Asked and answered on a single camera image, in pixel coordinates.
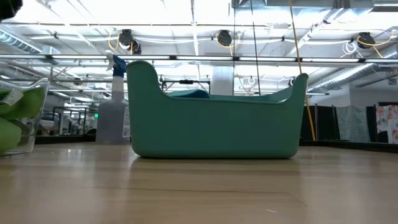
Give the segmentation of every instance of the ductwork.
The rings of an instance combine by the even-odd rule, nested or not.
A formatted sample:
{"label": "ductwork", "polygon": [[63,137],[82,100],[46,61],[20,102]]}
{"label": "ductwork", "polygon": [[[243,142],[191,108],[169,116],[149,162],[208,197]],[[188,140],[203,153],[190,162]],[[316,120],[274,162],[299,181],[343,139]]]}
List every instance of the ductwork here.
{"label": "ductwork", "polygon": [[[60,54],[60,51],[53,48],[52,46],[34,43],[31,40],[27,40],[25,37],[16,34],[4,25],[0,25],[0,41],[10,46],[16,47],[28,54]],[[52,64],[57,64],[54,60],[47,60]]]}
{"label": "ductwork", "polygon": [[[381,51],[384,58],[395,58],[397,56],[398,44],[394,44]],[[373,54],[369,58],[378,58],[378,54]],[[380,70],[379,64],[365,63],[353,68],[344,68],[338,72],[332,73],[326,78],[314,83],[308,91],[330,90],[334,87],[342,86],[359,78],[371,75]]]}
{"label": "ductwork", "polygon": [[[360,15],[373,9],[374,0],[296,0],[292,2],[292,6],[295,16],[331,9],[352,9],[354,14]],[[290,13],[289,0],[231,0],[231,7],[236,12],[251,11],[253,9],[253,11],[272,10]]]}
{"label": "ductwork", "polygon": [[28,54],[42,53],[42,50],[39,47],[34,46],[30,42],[24,40],[22,37],[12,33],[4,26],[0,26],[0,41],[23,50]]}

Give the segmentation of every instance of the blue spray nozzle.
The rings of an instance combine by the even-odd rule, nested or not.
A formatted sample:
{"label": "blue spray nozzle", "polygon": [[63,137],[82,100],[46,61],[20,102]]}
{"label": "blue spray nozzle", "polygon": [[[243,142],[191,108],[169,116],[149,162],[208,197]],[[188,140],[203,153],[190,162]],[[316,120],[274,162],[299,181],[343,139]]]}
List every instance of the blue spray nozzle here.
{"label": "blue spray nozzle", "polygon": [[107,54],[107,58],[109,60],[108,69],[110,70],[113,67],[113,76],[124,77],[124,73],[126,72],[126,62],[113,54]]}

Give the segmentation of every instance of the colorful fabric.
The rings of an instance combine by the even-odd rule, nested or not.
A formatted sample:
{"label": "colorful fabric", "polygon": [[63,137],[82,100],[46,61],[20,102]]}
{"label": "colorful fabric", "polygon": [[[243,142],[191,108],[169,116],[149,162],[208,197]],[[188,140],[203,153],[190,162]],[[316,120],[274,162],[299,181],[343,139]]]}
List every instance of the colorful fabric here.
{"label": "colorful fabric", "polygon": [[387,131],[388,143],[398,144],[398,106],[379,106],[376,112],[377,132]]}

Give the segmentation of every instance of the black curtain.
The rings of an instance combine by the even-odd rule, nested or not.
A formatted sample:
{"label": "black curtain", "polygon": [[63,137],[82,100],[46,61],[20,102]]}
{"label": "black curtain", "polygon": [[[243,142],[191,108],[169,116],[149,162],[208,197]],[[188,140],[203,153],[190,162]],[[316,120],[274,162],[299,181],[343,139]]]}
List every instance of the black curtain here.
{"label": "black curtain", "polygon": [[[311,125],[310,125],[310,120],[308,117],[307,107],[304,106],[303,110],[304,110],[304,113],[303,113],[303,121],[302,121],[302,125],[301,125],[300,138],[301,138],[301,140],[304,140],[304,141],[312,141]],[[310,111],[311,111],[311,117],[312,117],[312,122],[313,122],[313,128],[315,129],[315,108],[314,108],[314,106],[310,106]]]}
{"label": "black curtain", "polygon": [[368,121],[368,130],[371,142],[378,142],[377,126],[376,126],[376,109],[374,106],[366,107],[366,119]]}
{"label": "black curtain", "polygon": [[331,106],[317,106],[318,140],[340,139],[337,117],[333,114],[333,110],[335,108]]}

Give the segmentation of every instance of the green cloth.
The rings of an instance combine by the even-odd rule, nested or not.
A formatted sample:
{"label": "green cloth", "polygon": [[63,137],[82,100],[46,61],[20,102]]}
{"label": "green cloth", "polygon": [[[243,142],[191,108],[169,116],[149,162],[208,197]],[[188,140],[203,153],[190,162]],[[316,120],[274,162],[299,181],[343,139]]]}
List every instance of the green cloth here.
{"label": "green cloth", "polygon": [[[0,100],[11,91],[0,91]],[[8,120],[34,118],[39,115],[45,98],[45,88],[38,87],[23,91],[24,96],[12,106],[0,103],[0,153],[14,149],[21,140],[20,127]]]}
{"label": "green cloth", "polygon": [[[0,91],[0,100],[8,95],[10,90]],[[0,103],[0,117],[4,119],[33,118],[40,113],[45,96],[43,87],[33,88],[23,92],[24,96],[14,105]]]}
{"label": "green cloth", "polygon": [[21,129],[0,118],[0,153],[14,149],[21,139]]}

